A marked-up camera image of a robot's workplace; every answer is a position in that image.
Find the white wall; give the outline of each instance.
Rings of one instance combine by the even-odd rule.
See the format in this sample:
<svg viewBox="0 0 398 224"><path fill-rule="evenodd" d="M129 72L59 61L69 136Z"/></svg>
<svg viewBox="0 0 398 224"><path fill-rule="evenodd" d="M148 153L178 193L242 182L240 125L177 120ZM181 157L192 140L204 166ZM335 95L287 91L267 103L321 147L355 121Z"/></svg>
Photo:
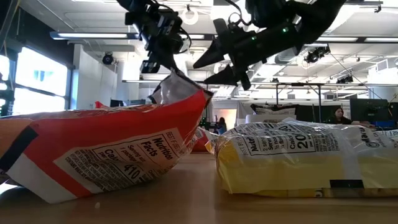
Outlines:
<svg viewBox="0 0 398 224"><path fill-rule="evenodd" d="M96 101L109 106L111 99L116 99L116 73L88 55L81 45L75 46L73 64L71 109L92 109Z"/></svg>

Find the security camera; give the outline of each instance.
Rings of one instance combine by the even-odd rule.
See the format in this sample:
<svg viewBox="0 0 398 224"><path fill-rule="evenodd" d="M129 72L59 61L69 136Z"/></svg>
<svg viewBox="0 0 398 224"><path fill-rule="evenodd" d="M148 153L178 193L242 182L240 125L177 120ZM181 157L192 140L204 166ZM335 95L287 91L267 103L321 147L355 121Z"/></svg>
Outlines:
<svg viewBox="0 0 398 224"><path fill-rule="evenodd" d="M102 62L104 63L104 65L112 65L114 61L112 54L112 52L105 53L105 56L102 58Z"/></svg>

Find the wooden table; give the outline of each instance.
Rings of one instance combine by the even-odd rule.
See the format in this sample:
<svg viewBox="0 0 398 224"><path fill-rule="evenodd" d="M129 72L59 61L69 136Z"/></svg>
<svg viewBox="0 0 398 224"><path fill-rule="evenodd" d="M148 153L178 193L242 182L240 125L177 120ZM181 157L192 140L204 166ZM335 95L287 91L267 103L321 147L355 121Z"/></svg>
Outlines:
<svg viewBox="0 0 398 224"><path fill-rule="evenodd" d="M229 195L208 154L126 190L49 205L26 189L0 195L0 223L395 223L398 199L265 198Z"/></svg>

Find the ceiling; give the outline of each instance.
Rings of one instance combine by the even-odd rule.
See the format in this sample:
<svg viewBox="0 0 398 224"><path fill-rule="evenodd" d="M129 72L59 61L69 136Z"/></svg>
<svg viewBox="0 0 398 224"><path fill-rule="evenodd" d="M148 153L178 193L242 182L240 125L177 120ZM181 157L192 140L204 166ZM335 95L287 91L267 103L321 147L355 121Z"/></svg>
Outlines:
<svg viewBox="0 0 398 224"><path fill-rule="evenodd" d="M37 17L50 27L60 32L134 32L132 27L124 25L125 10L118 4L105 4L102 2L81 2L84 0L21 0L21 7L33 16ZM185 9L184 1L181 4L170 4L179 13ZM383 35L398 36L398 1L388 2L380 13L374 13L374 6L355 7L340 11L345 14L344 21L339 26L331 27L328 35ZM244 6L244 0L236 1ZM198 22L194 25L183 24L183 28L190 34L215 34L212 19L222 17L224 19L234 12L232 6L226 6L223 0L192 0L191 8L198 11ZM85 49L95 51L98 55L102 47L119 45L121 47L134 46L135 53L144 58L146 52L142 42L138 40L91 40L87 42ZM193 69L193 62L209 47L210 41L196 40L192 43L191 54L187 57L187 68ZM272 78L278 78L280 82L336 82L335 79L345 74L346 68L352 70L354 75L366 82L368 68L385 57L398 56L398 45L394 44L330 44L332 55L327 55L316 64L307 65L303 62L303 56L295 57L286 65L268 65L255 71L252 80L266 82ZM125 60L129 52L115 52L115 57ZM210 65L201 70L206 70L203 77L195 75L195 78L205 79L209 72L213 72L220 64Z"/></svg>

